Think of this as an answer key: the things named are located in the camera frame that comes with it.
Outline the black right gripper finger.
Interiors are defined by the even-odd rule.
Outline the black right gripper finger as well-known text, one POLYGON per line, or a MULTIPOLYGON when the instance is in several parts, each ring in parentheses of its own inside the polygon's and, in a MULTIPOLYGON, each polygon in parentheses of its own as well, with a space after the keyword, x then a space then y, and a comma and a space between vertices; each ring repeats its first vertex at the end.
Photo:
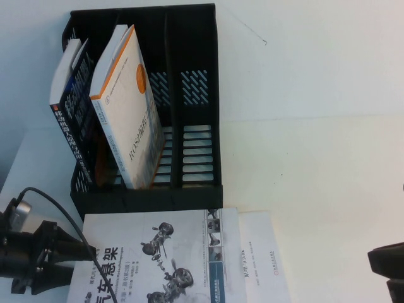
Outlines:
POLYGON ((404 303, 404 281, 390 279, 386 282, 392 303, 404 303))
POLYGON ((375 248, 367 253, 371 270, 386 278, 403 278, 403 243, 375 248))

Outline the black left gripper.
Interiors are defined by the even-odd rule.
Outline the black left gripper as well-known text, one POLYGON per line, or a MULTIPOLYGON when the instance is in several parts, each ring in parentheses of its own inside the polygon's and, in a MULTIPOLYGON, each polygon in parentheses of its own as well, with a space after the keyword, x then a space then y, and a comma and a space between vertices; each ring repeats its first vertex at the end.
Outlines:
POLYGON ((34 272, 42 272, 45 285, 69 285, 73 267, 55 264, 53 249, 56 245, 56 262, 92 261, 96 248, 75 239, 56 222, 43 221, 33 233, 32 266, 34 272))

